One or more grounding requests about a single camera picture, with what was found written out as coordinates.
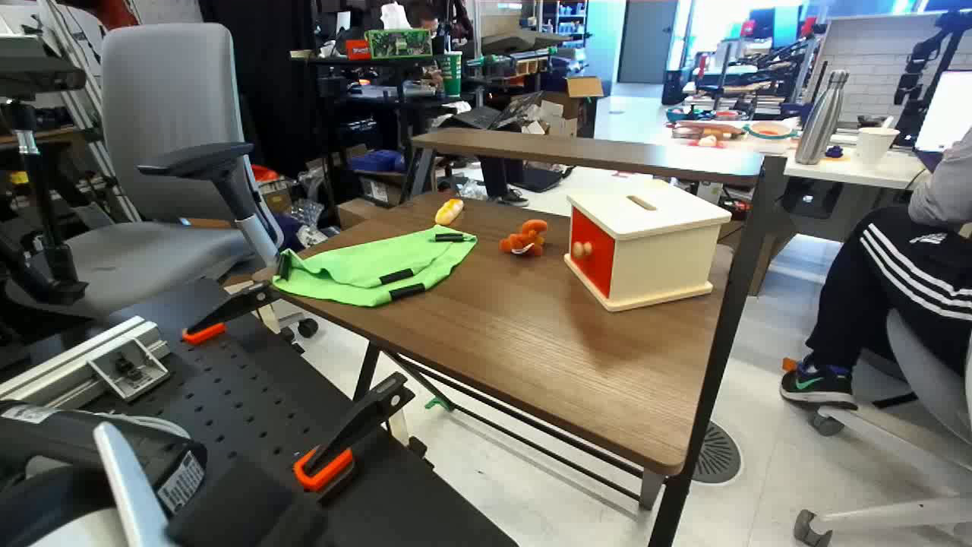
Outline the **white office chair base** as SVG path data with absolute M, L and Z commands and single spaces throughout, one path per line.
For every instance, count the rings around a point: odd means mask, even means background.
M 965 346 L 965 367 L 950 370 L 927 349 L 927 344 L 895 310 L 886 312 L 885 331 L 894 349 L 894 362 L 910 387 L 910 395 L 857 404 L 853 411 L 821 408 L 807 412 L 810 429 L 823 438 L 836 438 L 849 429 L 869 443 L 886 447 L 918 470 L 931 470 L 947 481 L 953 481 L 957 473 L 969 473 L 972 344 Z M 972 529 L 972 495 L 953 491 L 831 514 L 800 510 L 794 520 L 794 536 L 802 547 L 828 547 L 836 530 L 923 524 L 944 524 L 950 535 L 965 542 Z

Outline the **white cup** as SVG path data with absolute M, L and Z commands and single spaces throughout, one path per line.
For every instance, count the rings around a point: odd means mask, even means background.
M 894 139 L 895 139 L 895 127 L 863 127 L 857 132 L 853 157 L 863 166 L 876 166 L 889 153 Z

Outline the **grey office chair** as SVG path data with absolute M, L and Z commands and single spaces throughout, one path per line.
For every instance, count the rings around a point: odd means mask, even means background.
M 97 320 L 255 258 L 283 230 L 265 205 L 243 132 L 234 37 L 226 24 L 137 24 L 103 39 L 103 139 L 137 219 L 67 236 L 76 293 L 9 280 L 13 304 Z

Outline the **yellow toy object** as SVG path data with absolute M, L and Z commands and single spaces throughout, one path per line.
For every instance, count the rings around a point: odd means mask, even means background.
M 461 216 L 461 209 L 465 209 L 465 199 L 461 199 L 461 197 L 443 199 L 443 204 L 438 205 L 438 211 L 435 211 L 435 223 L 457 223 L 459 216 Z

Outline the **black perforated mounting board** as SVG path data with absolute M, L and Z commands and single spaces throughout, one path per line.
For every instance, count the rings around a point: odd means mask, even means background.
M 137 400 L 103 395 L 97 411 L 183 425 L 207 456 L 202 491 L 172 520 L 190 547 L 516 547 L 488 517 L 447 486 L 426 458 L 381 425 L 356 443 L 356 460 L 312 495 L 293 460 L 330 438 L 350 397 L 255 320 L 187 349 L 172 320 L 169 379 Z

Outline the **seated person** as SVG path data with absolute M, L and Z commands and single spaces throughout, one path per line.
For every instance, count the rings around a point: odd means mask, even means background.
M 972 131 L 910 191 L 869 211 L 842 243 L 818 296 L 807 356 L 782 376 L 789 404 L 849 408 L 863 349 L 889 349 L 895 310 L 950 370 L 965 367 L 972 331 Z

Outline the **orange toy object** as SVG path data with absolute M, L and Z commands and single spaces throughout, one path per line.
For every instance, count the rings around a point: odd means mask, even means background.
M 513 234 L 500 239 L 500 250 L 516 258 L 542 255 L 547 236 L 544 219 L 522 221 Z

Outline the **brown wooden table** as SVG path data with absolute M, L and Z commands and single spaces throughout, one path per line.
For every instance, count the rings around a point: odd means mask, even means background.
M 672 547 L 787 160 L 746 148 L 472 127 L 415 139 L 418 165 L 441 156 L 647 172 L 730 211 L 710 265 L 713 288 L 703 296 L 610 312 L 566 265 L 569 219 L 550 223 L 544 255 L 519 262 L 488 239 L 526 211 L 477 199 L 465 221 L 484 246 L 443 286 L 383 310 L 305 304 L 451 389 L 629 464 L 641 476 L 641 505 L 656 514 L 647 547 Z

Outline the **silver metal bottle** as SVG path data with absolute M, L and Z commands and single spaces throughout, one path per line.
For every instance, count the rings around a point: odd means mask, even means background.
M 849 80 L 846 70 L 831 70 L 821 86 L 821 95 L 804 118 L 804 131 L 797 148 L 800 165 L 818 165 L 827 156 L 828 137 L 839 127 L 846 80 Z

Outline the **green cloth bag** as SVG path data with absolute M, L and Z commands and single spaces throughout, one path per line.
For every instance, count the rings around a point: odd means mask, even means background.
M 342 308 L 383 308 L 441 286 L 472 253 L 477 236 L 457 226 L 422 226 L 301 258 L 273 286 L 294 296 Z

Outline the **white wooden box red drawer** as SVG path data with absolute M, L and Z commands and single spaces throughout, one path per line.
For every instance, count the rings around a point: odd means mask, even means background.
M 610 312 L 703 296 L 730 211 L 672 181 L 569 197 L 566 265 Z

